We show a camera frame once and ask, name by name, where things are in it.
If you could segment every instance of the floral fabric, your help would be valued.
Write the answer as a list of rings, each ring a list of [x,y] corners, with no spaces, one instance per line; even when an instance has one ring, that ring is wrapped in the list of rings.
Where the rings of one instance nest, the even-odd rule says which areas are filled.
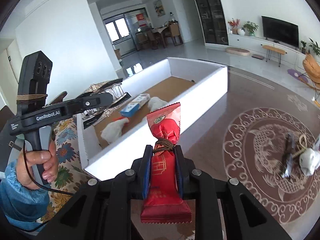
[[[51,187],[76,192],[82,184],[91,177],[81,169],[78,148],[76,117],[57,122],[52,127],[55,133],[55,144],[59,159],[57,179],[51,183]],[[47,213],[40,218],[39,222],[50,220],[71,198],[69,195],[49,192],[49,205]]]

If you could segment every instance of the red wrapper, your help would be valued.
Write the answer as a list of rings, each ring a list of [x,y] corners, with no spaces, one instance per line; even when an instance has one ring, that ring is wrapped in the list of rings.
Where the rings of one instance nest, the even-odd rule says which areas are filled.
[[[147,115],[152,135],[165,138],[174,145],[180,136],[180,103]],[[191,222],[191,210],[179,196],[175,177],[175,156],[172,151],[161,151],[151,158],[150,187],[141,211],[142,223]]]

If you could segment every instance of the television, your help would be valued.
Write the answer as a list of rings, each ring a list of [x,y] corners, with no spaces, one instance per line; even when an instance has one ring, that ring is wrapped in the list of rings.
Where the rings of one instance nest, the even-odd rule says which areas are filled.
[[[299,47],[298,26],[279,19],[262,16],[263,36]]]

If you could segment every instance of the rope coil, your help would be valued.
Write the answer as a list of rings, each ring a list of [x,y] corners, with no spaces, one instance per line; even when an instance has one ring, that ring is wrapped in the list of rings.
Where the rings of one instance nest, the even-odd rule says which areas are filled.
[[[155,148],[157,145],[161,145],[162,147],[159,147],[157,149],[153,149],[152,150],[152,153],[158,153],[158,152],[163,152],[163,151],[171,151],[173,152],[173,149],[174,149],[174,145],[172,142],[170,142],[169,140],[167,139],[159,139],[156,141],[156,145],[155,145]]]
[[[17,95],[17,105],[30,105],[46,99],[47,94]]]
[[[305,134],[300,135],[299,144],[297,145],[298,151],[292,154],[292,158],[298,157],[301,153],[303,153],[307,149],[307,137]]]

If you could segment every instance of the white cardboard box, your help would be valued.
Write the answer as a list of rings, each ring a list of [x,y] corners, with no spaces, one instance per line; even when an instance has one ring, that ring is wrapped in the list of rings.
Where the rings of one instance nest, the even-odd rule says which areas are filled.
[[[134,98],[171,76],[196,82],[168,102],[169,105],[181,103],[180,132],[183,134],[227,93],[228,69],[218,63],[169,57],[125,79],[121,87]],[[82,168],[99,180],[114,178],[129,169],[135,159],[143,156],[146,145],[154,145],[157,141],[150,132],[146,118],[104,149],[99,145],[93,126],[84,130],[81,114],[77,115],[77,125]],[[188,145],[182,146],[183,151],[192,145],[188,142]]]

